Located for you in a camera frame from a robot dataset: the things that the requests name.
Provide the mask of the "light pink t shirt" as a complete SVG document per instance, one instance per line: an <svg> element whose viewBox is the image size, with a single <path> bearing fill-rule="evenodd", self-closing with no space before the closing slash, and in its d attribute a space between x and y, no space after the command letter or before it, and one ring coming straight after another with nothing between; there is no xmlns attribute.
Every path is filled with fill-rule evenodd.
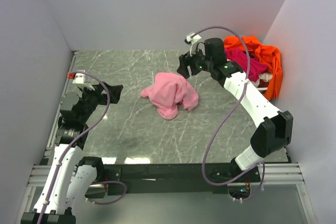
<svg viewBox="0 0 336 224"><path fill-rule="evenodd" d="M149 99L165 120L177 117L179 105L191 111L199 102L197 91L184 77L168 72L157 73L153 84L143 89L140 97Z"/></svg>

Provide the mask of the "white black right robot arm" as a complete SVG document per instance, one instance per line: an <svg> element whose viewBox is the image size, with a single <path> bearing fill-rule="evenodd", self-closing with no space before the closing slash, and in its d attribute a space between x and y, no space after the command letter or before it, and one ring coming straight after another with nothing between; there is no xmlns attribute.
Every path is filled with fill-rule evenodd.
<svg viewBox="0 0 336 224"><path fill-rule="evenodd" d="M290 144L293 116L272 105L250 82L241 66L227 60L221 39L205 40L204 50L198 48L202 42L199 35L187 35L185 42L190 50L180 55L177 73L187 79L201 71L209 72L221 87L240 101L256 126L250 145L234 158L234 166L230 169L232 179L241 182L249 175L249 168Z"/></svg>

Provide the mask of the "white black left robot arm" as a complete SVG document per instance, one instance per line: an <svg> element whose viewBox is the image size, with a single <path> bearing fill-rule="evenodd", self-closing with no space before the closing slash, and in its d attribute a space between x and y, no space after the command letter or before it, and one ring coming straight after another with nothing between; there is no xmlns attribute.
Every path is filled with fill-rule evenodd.
<svg viewBox="0 0 336 224"><path fill-rule="evenodd" d="M102 159L84 157L88 119L97 106L117 104L122 85L78 84L81 92L69 92L60 101L52 164L44 188L32 211L21 223L75 223L75 205L85 198L91 184L106 182Z"/></svg>

